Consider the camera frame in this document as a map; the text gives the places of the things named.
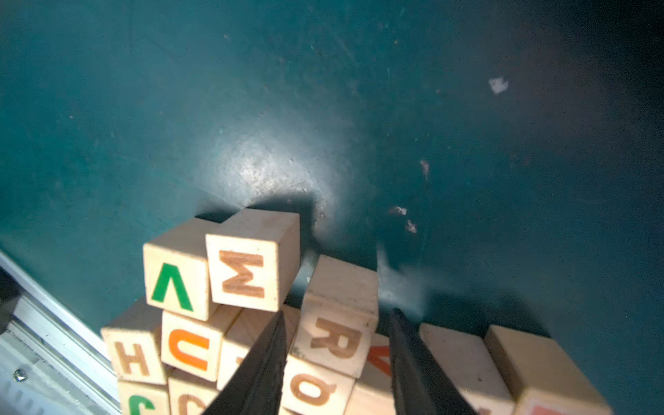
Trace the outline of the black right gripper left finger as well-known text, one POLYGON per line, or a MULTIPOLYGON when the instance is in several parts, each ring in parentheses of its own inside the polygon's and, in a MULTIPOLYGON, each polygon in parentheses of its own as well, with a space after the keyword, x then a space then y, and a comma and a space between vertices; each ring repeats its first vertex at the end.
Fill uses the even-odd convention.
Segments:
POLYGON ((242 311, 221 346, 221 392, 204 413, 279 413, 287 349, 283 311, 242 311))

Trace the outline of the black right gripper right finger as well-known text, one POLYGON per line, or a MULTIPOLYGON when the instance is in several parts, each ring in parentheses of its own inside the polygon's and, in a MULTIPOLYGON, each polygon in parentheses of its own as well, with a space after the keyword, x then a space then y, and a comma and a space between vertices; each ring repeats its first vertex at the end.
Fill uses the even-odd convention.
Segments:
POLYGON ((398 414, 474 414, 418 337, 415 326, 395 308, 389 323, 390 366, 398 414))

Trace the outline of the wooden block letter R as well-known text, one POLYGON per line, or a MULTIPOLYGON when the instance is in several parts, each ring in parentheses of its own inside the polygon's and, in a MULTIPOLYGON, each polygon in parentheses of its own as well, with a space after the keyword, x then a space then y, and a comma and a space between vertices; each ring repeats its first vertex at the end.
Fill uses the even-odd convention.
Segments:
POLYGON ((379 322, 378 288, 376 271, 320 256, 304 294, 290 352, 359 378, 379 322))

